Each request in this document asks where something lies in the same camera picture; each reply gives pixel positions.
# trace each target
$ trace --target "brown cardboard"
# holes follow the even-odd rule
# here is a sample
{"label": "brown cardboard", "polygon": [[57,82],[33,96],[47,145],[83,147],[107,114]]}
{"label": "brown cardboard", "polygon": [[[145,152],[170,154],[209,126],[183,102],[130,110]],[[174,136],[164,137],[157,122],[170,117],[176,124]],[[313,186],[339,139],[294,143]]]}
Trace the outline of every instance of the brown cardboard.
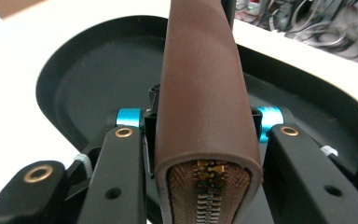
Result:
{"label": "brown cardboard", "polygon": [[0,18],[4,19],[27,7],[46,0],[0,0]]}

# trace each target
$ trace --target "white surface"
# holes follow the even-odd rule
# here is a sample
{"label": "white surface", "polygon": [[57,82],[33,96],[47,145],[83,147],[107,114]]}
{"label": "white surface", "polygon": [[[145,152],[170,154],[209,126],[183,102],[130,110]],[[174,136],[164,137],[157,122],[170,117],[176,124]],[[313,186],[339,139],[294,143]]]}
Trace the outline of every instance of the white surface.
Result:
{"label": "white surface", "polygon": [[[102,21],[130,15],[168,18],[169,3],[49,0],[0,21],[0,190],[29,163],[56,160],[68,166],[76,155],[35,99],[38,75],[52,53]],[[331,82],[358,100],[357,63],[240,21],[235,22],[234,35],[239,44]]]}

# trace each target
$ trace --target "black pole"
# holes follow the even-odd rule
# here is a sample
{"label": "black pole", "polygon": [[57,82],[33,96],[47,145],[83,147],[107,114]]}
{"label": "black pole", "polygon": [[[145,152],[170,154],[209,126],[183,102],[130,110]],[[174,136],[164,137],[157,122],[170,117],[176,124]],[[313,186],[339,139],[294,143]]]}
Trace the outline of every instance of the black pole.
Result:
{"label": "black pole", "polygon": [[229,26],[232,29],[234,25],[234,18],[235,18],[235,6],[237,5],[236,0],[222,0],[223,10],[225,10],[226,18],[228,21]]}

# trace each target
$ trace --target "metal zipper teeth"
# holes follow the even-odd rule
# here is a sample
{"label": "metal zipper teeth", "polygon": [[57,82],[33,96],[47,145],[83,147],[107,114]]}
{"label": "metal zipper teeth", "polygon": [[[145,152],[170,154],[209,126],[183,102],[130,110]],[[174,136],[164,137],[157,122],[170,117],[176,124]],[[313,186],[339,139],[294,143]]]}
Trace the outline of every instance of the metal zipper teeth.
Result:
{"label": "metal zipper teeth", "polygon": [[225,166],[216,161],[197,161],[193,169],[196,177],[197,224],[214,224],[222,206],[222,193],[226,187]]}

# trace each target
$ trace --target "black tray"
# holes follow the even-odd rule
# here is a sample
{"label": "black tray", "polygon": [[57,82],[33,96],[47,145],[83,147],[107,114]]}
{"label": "black tray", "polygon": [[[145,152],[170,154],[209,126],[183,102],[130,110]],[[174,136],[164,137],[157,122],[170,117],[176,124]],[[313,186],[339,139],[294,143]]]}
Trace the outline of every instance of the black tray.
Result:
{"label": "black tray", "polygon": [[[148,107],[147,90],[159,84],[166,27],[166,19],[150,16],[107,21],[69,40],[47,62],[37,102],[78,150],[101,130],[110,111]],[[358,166],[357,102],[291,65],[238,48],[252,106],[288,107],[302,129]]]}

